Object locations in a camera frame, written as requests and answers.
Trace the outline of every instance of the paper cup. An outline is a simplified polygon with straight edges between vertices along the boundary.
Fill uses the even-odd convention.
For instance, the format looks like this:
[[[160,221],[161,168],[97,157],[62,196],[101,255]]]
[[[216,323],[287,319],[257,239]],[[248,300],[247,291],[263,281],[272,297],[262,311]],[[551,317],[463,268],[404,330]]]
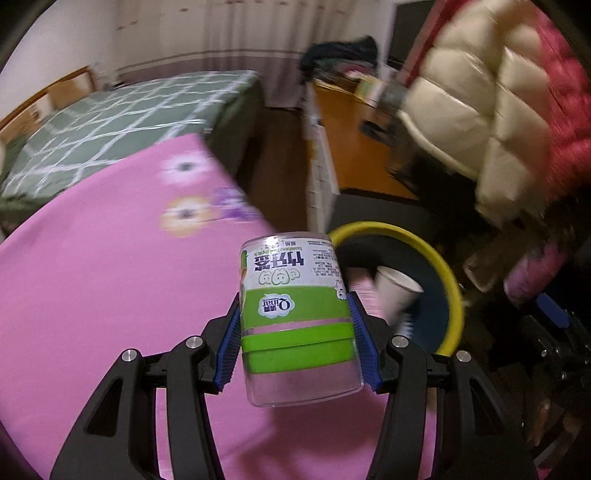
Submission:
[[[400,313],[423,293],[423,288],[411,277],[388,267],[378,267],[375,286],[384,320],[390,326],[395,325]]]

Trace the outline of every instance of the white curtain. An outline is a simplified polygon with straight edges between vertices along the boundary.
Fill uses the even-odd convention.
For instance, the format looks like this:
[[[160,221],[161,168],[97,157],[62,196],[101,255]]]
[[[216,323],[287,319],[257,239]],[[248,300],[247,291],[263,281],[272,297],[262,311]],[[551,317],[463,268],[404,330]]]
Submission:
[[[119,0],[118,74],[137,82],[257,70],[267,105],[294,106],[300,56],[341,40],[356,0]]]

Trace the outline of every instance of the flower pattern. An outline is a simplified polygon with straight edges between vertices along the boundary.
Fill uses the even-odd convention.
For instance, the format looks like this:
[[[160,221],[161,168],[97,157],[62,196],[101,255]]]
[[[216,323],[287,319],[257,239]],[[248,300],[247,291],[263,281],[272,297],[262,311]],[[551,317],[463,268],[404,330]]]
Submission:
[[[168,204],[160,218],[160,228],[173,236],[194,234],[212,219],[209,202],[202,197],[181,197]]]
[[[235,187],[220,187],[213,196],[213,204],[220,210],[222,218],[237,222],[252,222],[260,218],[256,208],[245,198],[244,192]]]
[[[204,173],[213,169],[211,158],[200,151],[175,155],[164,162],[162,174],[164,181],[173,185],[191,185]]]

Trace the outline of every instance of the green band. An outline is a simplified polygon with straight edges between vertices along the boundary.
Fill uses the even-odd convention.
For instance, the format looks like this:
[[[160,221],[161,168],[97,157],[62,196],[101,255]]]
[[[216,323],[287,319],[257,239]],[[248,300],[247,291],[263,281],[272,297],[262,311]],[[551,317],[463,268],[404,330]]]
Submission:
[[[353,339],[295,346],[286,349],[246,353],[244,360],[252,374],[271,374],[325,367],[354,360]]]
[[[261,350],[274,350],[354,337],[355,331],[353,330],[352,323],[331,323],[329,325],[244,336],[242,337],[242,351],[248,353]]]
[[[242,338],[242,352],[253,374],[324,367],[355,357],[352,323],[259,333]]]

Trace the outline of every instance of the hardwood floor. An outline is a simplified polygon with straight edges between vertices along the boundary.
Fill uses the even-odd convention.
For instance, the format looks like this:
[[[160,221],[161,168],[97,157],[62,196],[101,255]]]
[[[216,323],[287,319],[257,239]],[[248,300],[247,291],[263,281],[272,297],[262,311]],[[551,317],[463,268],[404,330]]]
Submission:
[[[306,231],[308,159],[300,114],[267,108],[264,132],[249,145],[238,184],[277,231]]]

